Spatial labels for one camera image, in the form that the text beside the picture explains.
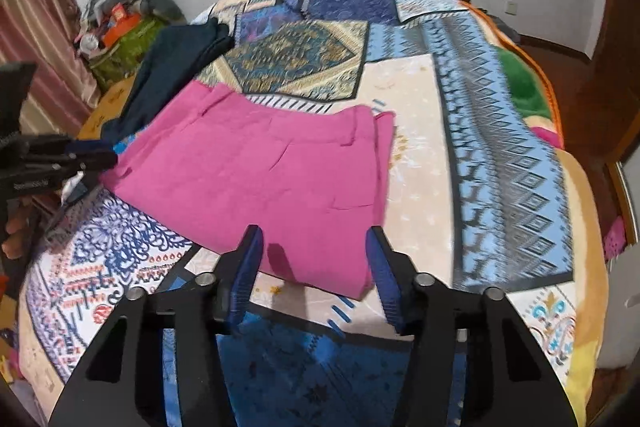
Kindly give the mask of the pink pants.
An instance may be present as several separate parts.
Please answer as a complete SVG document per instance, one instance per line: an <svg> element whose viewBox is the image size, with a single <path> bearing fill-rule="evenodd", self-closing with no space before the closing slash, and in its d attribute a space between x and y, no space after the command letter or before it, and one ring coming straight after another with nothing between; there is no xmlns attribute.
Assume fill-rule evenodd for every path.
<svg viewBox="0 0 640 427"><path fill-rule="evenodd" d="M384 220L394 131L392 113L365 105L302 113L194 81L102 181L219 254L257 225L262 271L359 298L372 284L366 234Z"/></svg>

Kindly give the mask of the green patterned bag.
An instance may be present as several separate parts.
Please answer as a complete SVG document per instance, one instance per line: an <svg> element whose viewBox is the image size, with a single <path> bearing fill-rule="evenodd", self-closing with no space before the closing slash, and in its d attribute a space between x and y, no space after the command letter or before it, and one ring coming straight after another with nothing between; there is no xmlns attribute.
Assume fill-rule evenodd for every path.
<svg viewBox="0 0 640 427"><path fill-rule="evenodd" d="M160 18L145 17L105 53L88 62L90 72L103 93L137 72L157 34L165 27Z"/></svg>

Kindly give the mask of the striped brown curtain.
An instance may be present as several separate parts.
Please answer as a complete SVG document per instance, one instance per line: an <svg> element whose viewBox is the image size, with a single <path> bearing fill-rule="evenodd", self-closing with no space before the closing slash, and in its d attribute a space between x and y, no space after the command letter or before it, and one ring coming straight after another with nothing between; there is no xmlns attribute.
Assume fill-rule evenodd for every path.
<svg viewBox="0 0 640 427"><path fill-rule="evenodd" d="M76 134L100 89L76 55L76 0L1 0L1 62L37 65L21 124L25 131Z"/></svg>

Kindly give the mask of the beige orange blanket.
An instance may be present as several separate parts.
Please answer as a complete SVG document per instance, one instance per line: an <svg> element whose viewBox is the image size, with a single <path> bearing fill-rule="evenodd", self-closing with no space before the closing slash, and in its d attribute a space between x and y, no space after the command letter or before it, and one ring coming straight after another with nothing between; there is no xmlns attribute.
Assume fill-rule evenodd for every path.
<svg viewBox="0 0 640 427"><path fill-rule="evenodd" d="M535 72L551 116L530 116L529 129L555 146L567 179L568 205L572 219L574 280L520 291L509 295L529 332L559 378L579 426L587 424L587 404L592 392L598 356L603 341L608 307L606 272L596 202L582 166L565 150L564 129L551 82L538 64L473 5L474 15L487 40L518 55Z"/></svg>

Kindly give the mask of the orange box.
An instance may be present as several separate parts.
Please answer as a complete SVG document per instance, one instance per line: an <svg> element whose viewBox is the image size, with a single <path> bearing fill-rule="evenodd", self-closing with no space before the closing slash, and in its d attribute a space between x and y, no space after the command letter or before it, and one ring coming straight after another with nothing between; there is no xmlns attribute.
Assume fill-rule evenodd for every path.
<svg viewBox="0 0 640 427"><path fill-rule="evenodd" d="M125 5L117 3L111 10L110 22L102 37L104 46L106 48L114 46L120 38L136 28L141 21L142 16L139 13L129 12Z"/></svg>

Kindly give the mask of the dark navy folded garment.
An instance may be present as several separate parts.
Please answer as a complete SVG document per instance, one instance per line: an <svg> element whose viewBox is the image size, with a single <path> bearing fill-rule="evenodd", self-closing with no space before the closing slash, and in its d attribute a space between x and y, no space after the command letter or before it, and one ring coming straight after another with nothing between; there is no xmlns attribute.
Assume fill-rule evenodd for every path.
<svg viewBox="0 0 640 427"><path fill-rule="evenodd" d="M158 34L137 71L122 113L101 128L114 145L140 131L208 64L229 52L229 26L213 17L201 25L175 25Z"/></svg>

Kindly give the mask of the blue patchwork bedspread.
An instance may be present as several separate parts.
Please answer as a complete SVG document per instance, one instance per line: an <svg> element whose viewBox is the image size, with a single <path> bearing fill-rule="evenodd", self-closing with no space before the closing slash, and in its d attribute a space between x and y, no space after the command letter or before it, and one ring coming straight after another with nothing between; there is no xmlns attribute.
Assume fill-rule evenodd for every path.
<svg viewBox="0 0 640 427"><path fill-rule="evenodd" d="M149 54L101 134L122 159L74 202L28 269L18 319L26 381L51 413L118 299L184 259L217 258L259 225L255 308L221 358L239 421L377 426L407 343L383 319L366 232L423 270L510 291L566 381L574 320L564 176L530 129L503 53L456 0L220 0L234 48L160 112Z"/></svg>

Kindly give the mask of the grey garment on pile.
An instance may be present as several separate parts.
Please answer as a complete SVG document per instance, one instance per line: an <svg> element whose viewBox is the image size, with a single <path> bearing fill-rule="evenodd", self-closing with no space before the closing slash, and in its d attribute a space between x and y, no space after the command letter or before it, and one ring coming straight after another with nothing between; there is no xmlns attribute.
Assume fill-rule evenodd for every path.
<svg viewBox="0 0 640 427"><path fill-rule="evenodd" d="M102 24L111 15L118 4L136 4L142 7L142 14L153 14L169 23L182 23L186 20L182 9L174 0L89 0L82 11L81 19L85 22Z"/></svg>

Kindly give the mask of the green blanket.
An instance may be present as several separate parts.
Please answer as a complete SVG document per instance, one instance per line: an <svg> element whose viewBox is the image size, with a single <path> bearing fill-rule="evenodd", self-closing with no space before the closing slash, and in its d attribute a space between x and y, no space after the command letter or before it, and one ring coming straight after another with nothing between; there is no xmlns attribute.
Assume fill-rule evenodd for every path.
<svg viewBox="0 0 640 427"><path fill-rule="evenodd" d="M496 51L506 75L512 103L521 117L538 116L550 119L548 102L533 69L509 50L497 48Z"/></svg>

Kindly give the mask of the brown wooden door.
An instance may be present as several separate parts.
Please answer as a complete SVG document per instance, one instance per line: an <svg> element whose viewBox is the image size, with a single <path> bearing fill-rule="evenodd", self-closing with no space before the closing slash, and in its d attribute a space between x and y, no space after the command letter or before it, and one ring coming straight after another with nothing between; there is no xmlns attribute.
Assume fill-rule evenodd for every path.
<svg viewBox="0 0 640 427"><path fill-rule="evenodd" d="M563 117L565 146L606 157L639 116L639 0L605 0L586 82Z"/></svg>

